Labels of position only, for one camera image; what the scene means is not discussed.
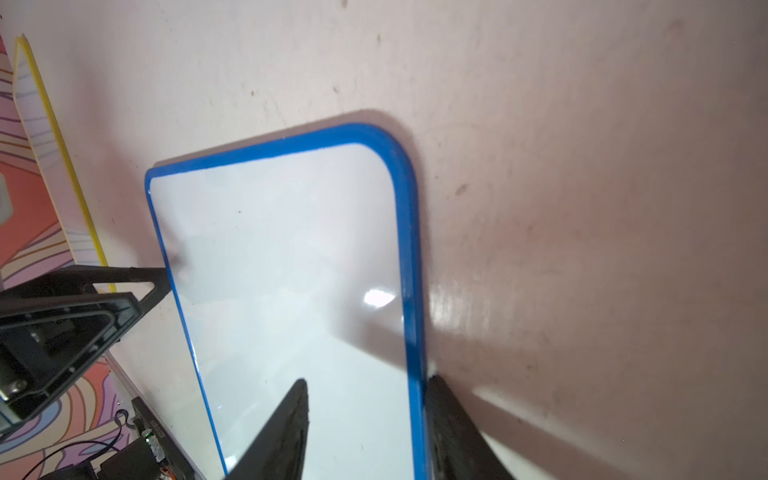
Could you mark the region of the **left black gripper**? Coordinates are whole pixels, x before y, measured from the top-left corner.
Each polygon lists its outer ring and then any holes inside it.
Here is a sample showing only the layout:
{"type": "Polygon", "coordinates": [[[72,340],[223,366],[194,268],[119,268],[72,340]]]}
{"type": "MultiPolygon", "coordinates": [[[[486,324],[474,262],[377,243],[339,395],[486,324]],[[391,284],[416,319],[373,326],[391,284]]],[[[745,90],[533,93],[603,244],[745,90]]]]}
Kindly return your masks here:
{"type": "Polygon", "coordinates": [[[164,268],[72,265],[17,285],[1,301],[1,439],[59,399],[171,291],[164,268]],[[150,283],[99,293],[96,284],[150,283]]]}

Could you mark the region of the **yellow-framed whiteboard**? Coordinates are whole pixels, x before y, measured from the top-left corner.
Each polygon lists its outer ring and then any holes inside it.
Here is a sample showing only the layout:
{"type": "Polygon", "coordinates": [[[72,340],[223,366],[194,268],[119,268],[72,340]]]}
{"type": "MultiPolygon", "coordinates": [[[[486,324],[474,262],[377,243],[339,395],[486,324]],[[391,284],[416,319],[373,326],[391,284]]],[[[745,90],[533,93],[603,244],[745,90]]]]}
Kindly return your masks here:
{"type": "Polygon", "coordinates": [[[105,267],[103,247],[25,36],[14,44],[12,98],[57,217],[60,244],[73,264],[105,267]]]}

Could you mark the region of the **blue-framed whiteboard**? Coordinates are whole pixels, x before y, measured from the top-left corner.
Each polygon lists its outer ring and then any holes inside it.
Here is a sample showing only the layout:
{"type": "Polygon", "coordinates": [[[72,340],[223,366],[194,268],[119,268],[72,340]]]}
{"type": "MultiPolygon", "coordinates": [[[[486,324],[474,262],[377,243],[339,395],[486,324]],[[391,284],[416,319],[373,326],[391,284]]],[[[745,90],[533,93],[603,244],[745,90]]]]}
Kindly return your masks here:
{"type": "Polygon", "coordinates": [[[150,169],[145,190],[224,474],[298,380],[307,479],[427,479],[418,195],[347,123],[150,169]]]}

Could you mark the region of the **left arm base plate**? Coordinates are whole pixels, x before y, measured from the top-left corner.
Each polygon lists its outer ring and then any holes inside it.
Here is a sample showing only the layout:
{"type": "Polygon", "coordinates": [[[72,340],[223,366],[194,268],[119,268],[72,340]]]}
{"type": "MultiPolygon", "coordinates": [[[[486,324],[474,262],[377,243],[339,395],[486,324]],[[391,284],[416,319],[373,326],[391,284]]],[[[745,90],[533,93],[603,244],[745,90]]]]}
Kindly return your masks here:
{"type": "Polygon", "coordinates": [[[98,479],[199,479],[192,463],[140,397],[131,400],[137,438],[99,465],[98,479]]]}

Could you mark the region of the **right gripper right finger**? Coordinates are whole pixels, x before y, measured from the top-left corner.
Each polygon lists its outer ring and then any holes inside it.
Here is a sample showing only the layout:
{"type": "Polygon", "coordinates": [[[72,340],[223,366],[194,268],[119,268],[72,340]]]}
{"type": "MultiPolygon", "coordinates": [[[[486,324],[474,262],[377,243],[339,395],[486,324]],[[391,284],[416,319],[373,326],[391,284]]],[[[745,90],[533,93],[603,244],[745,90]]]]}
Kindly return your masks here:
{"type": "Polygon", "coordinates": [[[439,375],[427,381],[425,413],[435,479],[515,479],[439,375]]]}

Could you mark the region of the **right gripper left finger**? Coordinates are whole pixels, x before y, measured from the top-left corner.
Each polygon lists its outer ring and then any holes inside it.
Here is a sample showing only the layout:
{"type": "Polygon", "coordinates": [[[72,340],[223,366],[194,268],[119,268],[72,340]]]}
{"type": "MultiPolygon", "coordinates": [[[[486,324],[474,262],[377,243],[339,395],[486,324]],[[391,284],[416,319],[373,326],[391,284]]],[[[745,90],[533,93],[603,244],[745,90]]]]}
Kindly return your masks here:
{"type": "Polygon", "coordinates": [[[308,431],[308,385],[298,379],[226,479],[300,480],[308,431]]]}

